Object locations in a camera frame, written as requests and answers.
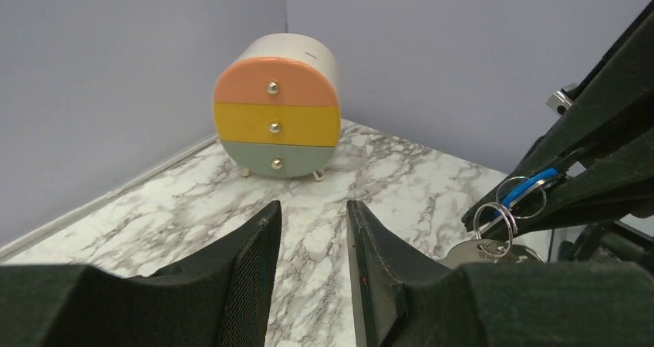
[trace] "yellow drawer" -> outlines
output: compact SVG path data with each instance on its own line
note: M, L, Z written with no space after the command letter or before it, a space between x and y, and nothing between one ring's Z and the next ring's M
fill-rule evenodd
M335 147L341 133L338 107L214 103L223 141Z

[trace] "cylindrical drawer cabinet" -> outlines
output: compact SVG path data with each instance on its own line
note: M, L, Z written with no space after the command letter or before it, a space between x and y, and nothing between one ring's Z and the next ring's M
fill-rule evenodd
M214 121L225 151L248 174L314 174L340 138L338 68L313 38L291 33L253 42L218 78Z

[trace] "drawer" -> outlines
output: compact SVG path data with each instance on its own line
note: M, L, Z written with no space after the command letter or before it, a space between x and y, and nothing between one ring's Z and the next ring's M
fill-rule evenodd
M221 141L229 156L253 174L270 177L299 177L322 169L335 147L299 147L293 145L238 143ZM279 159L278 169L273 160Z
M278 90L268 93L268 83ZM215 103L338 107L338 95L316 69L287 58L250 58L226 69L214 89Z
M341 133L337 107L214 103L214 121L221 141L242 143L335 147Z

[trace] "screw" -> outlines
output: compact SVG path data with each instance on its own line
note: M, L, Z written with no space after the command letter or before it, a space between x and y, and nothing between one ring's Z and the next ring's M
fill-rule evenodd
M281 168L281 160L279 158L275 158L272 160L272 169L273 170L279 170Z
M268 130L270 130L271 133L278 133L281 130L281 125L279 124L279 122L274 121L270 123L270 127L268 128Z
M268 83L268 94L276 94L279 91L279 85L275 81Z

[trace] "marble table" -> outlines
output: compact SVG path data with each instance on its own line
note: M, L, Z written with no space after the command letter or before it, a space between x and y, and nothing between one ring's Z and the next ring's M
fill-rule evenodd
M115 275L149 275L280 200L266 345L354 346L346 201L362 200L391 231L438 259L470 237L461 215L503 176L348 121L322 182L242 177L215 143L6 264L86 262ZM549 240L549 233L518 238L545 257Z

